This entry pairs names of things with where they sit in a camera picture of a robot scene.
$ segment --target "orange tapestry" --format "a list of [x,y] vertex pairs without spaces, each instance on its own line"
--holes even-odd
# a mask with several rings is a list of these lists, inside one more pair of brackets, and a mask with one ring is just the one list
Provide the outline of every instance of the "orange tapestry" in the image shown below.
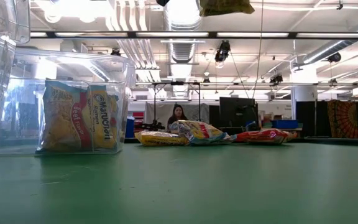
[[333,138],[358,138],[355,102],[329,101],[328,118]]

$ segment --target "black monitor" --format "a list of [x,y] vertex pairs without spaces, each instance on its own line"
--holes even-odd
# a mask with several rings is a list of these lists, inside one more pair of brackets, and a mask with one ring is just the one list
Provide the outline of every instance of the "black monitor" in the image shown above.
[[258,104],[255,99],[219,98],[221,127],[244,127],[255,121],[258,124]]

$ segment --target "green table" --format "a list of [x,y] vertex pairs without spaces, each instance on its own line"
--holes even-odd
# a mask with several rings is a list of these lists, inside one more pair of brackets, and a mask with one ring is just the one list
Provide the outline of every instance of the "green table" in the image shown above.
[[1,156],[0,223],[358,223],[358,147]]

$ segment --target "ramen noodle package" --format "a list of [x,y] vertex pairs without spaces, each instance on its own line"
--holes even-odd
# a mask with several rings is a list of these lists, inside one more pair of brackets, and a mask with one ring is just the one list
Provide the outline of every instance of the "ramen noodle package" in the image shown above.
[[199,121],[176,121],[171,124],[170,129],[186,137],[194,145],[226,144],[232,141],[227,133]]
[[279,129],[263,129],[261,131],[246,131],[232,136],[235,142],[282,144],[292,140],[296,134]]
[[183,136],[159,131],[141,131],[135,136],[144,146],[184,146],[189,143]]
[[106,86],[88,89],[46,80],[44,151],[91,151],[116,146],[117,98]]

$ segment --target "woman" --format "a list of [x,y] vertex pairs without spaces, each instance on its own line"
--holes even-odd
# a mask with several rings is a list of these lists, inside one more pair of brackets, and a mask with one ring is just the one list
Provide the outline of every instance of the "woman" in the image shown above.
[[180,105],[175,104],[175,106],[173,107],[172,116],[168,119],[167,128],[169,129],[170,125],[177,120],[186,120],[187,121],[187,117],[185,116],[185,113],[183,112],[183,108]]

